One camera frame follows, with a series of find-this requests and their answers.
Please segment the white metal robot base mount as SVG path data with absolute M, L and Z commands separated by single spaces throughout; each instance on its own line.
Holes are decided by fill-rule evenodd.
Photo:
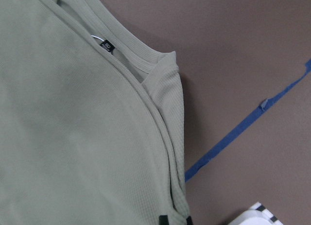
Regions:
M 279 197 L 270 202 L 256 202 L 220 222 L 221 225 L 309 225 L 310 223 L 311 200 L 299 197 Z

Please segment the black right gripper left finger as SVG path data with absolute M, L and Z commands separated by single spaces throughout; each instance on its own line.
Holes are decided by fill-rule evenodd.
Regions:
M 158 224 L 159 225 L 168 225 L 168 215 L 160 215 Z

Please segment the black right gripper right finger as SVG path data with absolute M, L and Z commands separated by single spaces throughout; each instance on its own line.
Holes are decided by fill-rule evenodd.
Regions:
M 192 221 L 191 216 L 188 216 L 186 221 L 187 221 L 187 225 L 193 225 L 193 221 Z

